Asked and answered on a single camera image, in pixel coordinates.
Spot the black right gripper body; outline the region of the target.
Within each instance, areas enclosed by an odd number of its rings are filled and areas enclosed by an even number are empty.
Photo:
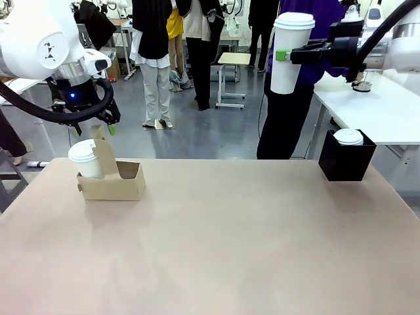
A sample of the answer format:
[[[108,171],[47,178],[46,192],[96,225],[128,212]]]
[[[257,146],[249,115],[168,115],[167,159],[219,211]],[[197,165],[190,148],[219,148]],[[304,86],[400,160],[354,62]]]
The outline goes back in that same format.
[[[332,68],[349,68],[358,51],[359,37],[336,37],[326,52]]]

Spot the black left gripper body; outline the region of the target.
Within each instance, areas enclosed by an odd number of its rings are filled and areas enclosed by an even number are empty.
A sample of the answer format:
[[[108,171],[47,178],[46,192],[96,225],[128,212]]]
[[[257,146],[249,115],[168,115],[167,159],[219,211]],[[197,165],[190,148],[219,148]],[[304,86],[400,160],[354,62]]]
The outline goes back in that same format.
[[[81,112],[97,105],[100,99],[94,81],[88,79],[86,82],[71,86],[65,79],[51,81],[52,110],[64,112],[65,110]]]

